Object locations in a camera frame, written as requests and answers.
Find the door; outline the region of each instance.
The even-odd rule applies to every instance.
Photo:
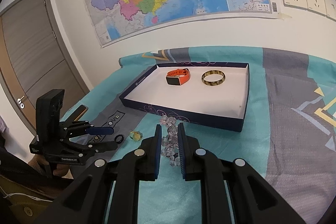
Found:
[[[63,115],[86,93],[62,49],[45,0],[20,0],[1,15],[1,74],[12,99],[34,129],[38,97],[51,89],[65,89]]]

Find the white cable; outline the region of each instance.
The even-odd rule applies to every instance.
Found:
[[[37,198],[37,197],[35,197],[35,196],[26,195],[26,194],[23,194],[23,193],[11,193],[11,194],[7,194],[7,193],[5,192],[5,190],[2,189],[1,186],[0,186],[0,188],[1,188],[1,190],[4,192],[4,194],[6,195],[6,196],[4,196],[3,198],[10,198],[10,197],[13,196],[13,195],[24,195],[24,196],[27,196],[27,197],[29,197],[29,198],[35,200],[35,201],[47,201],[47,202],[53,202],[52,200],[41,199],[41,198]]]

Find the yellow ring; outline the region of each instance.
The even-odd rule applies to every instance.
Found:
[[[204,80],[204,78],[209,76],[209,75],[221,75],[221,76],[223,76],[223,78],[218,80],[218,81],[206,81],[206,80]],[[209,70],[206,73],[203,73],[203,75],[202,75],[202,82],[206,85],[220,85],[224,81],[225,81],[225,74],[224,74],[224,72],[222,72],[220,70]]]

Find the door frame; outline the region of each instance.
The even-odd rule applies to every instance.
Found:
[[[0,12],[0,17],[6,12],[8,11],[12,6],[14,6],[15,4],[17,4],[18,2],[20,2],[21,0],[14,0],[11,4],[9,4],[3,11]],[[48,14],[48,18],[50,21],[50,25],[51,28],[54,32],[57,44],[62,52],[62,55],[64,57],[64,60],[66,61],[66,63],[68,64],[71,73],[73,74],[74,78],[76,79],[78,85],[80,86],[80,88],[82,89],[82,91],[84,92],[84,94],[88,94],[90,92],[90,90],[88,89],[87,85],[85,84],[84,80],[82,79],[80,73],[78,72],[69,52],[68,49],[66,47],[66,45],[64,44],[62,35],[58,29],[58,25],[55,19],[55,15],[53,12],[53,7],[51,5],[51,1],[50,0],[44,0],[45,2],[45,7],[46,7],[46,11]],[[34,127],[31,125],[31,123],[27,120],[27,118],[25,117],[25,115],[22,113],[20,106],[18,105],[17,101],[15,98],[13,98],[13,95],[11,94],[5,79],[3,78],[3,75],[1,73],[1,68],[0,68],[0,85],[2,86],[6,97],[8,98],[10,104],[12,105],[13,109],[15,110],[16,114],[19,116],[19,118],[21,119],[21,121],[24,123],[24,125],[28,128],[28,130],[35,136],[36,135],[36,130],[34,129]]]

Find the box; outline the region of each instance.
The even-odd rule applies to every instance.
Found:
[[[167,72],[188,68],[190,80],[183,85],[168,85]],[[224,72],[225,81],[205,85],[202,74],[209,70]],[[216,81],[220,75],[209,75]],[[191,62],[156,64],[143,73],[120,96],[125,107],[178,120],[241,132],[249,96],[248,63]]]

